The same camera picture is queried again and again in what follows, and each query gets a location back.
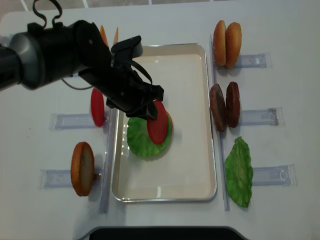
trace sesame bun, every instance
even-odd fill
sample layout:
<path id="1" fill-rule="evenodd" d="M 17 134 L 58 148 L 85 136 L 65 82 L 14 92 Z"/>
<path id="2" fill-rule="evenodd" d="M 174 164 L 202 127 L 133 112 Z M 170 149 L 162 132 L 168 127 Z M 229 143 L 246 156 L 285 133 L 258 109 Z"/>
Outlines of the sesame bun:
<path id="1" fill-rule="evenodd" d="M 236 65 L 241 48 L 241 26 L 237 22 L 231 23 L 225 31 L 226 63 L 228 69 Z"/>
<path id="2" fill-rule="evenodd" d="M 95 158 L 90 145 L 79 142 L 71 161 L 71 183 L 78 196 L 88 196 L 92 188 L 95 172 Z"/>
<path id="3" fill-rule="evenodd" d="M 219 66 L 226 64 L 226 25 L 220 20 L 215 26 L 213 33 L 213 57 Z"/>

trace red tomato slice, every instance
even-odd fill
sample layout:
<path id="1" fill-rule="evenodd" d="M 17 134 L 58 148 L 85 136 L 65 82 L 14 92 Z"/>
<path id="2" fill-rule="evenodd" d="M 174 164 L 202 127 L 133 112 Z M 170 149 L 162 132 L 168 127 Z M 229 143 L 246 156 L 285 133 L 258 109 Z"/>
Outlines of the red tomato slice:
<path id="1" fill-rule="evenodd" d="M 105 103 L 102 93 L 96 88 L 91 93 L 91 114 L 94 124 L 102 127 L 105 123 Z"/>
<path id="2" fill-rule="evenodd" d="M 154 144 L 162 144 L 168 132 L 168 117 L 162 102 L 156 100 L 153 102 L 158 110 L 158 116 L 156 120 L 147 119 L 146 126 L 148 129 L 149 137 Z"/>

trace metal tray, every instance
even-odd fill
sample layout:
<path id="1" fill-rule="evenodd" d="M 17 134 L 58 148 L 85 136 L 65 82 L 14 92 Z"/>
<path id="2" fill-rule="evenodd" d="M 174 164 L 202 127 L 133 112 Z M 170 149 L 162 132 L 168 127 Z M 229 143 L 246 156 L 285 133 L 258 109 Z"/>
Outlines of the metal tray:
<path id="1" fill-rule="evenodd" d="M 122 202 L 211 199 L 217 183 L 205 50 L 195 43 L 145 46 L 136 61 L 155 85 L 163 87 L 173 134 L 162 154 L 139 159 L 127 144 L 129 119 L 117 112 L 111 184 L 115 198 Z"/>

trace white tabletop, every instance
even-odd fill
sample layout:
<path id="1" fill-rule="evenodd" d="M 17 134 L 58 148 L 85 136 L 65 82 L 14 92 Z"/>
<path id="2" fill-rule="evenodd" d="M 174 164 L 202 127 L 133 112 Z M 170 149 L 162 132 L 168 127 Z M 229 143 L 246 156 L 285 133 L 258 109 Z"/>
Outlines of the white tabletop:
<path id="1" fill-rule="evenodd" d="M 99 214 L 98 197 L 38 187 L 40 169 L 70 168 L 78 142 L 87 141 L 104 159 L 101 129 L 48 129 L 51 113 L 88 113 L 91 91 L 62 82 L 36 91 L 14 86 L 0 93 L 0 239 L 79 239 L 103 226 L 228 226 L 255 240 L 319 239 L 319 9 L 317 0 L 241 0 L 65 10 L 65 25 L 80 19 L 103 24 L 109 39 L 119 27 L 119 40 L 141 35 L 143 45 L 199 43 L 207 54 L 216 23 L 239 22 L 241 53 L 271 52 L 272 68 L 242 69 L 217 81 L 224 90 L 238 82 L 243 109 L 283 107 L 284 126 L 241 127 L 238 134 L 249 144 L 253 167 L 295 164 L 298 185 L 254 186 L 247 210 L 231 201 L 225 212 L 214 134 L 218 185 L 212 200 L 125 204 L 111 195 L 107 214 Z M 24 32 L 34 21 L 42 24 L 32 12 L 10 13 L 0 34 Z"/>

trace lettuce leaf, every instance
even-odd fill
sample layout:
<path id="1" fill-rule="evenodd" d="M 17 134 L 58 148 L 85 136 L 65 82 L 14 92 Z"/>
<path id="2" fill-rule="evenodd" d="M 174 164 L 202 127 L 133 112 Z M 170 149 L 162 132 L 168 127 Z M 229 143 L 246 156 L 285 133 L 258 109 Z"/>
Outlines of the lettuce leaf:
<path id="1" fill-rule="evenodd" d="M 170 143 L 172 124 L 168 119 L 168 132 L 162 144 L 155 144 L 149 137 L 147 120 L 139 117 L 131 117 L 128 121 L 126 139 L 130 151 L 138 157 L 149 158 L 160 154 Z"/>
<path id="2" fill-rule="evenodd" d="M 229 156 L 225 160 L 226 191 L 239 206 L 247 208 L 252 196 L 254 169 L 248 144 L 237 137 Z"/>

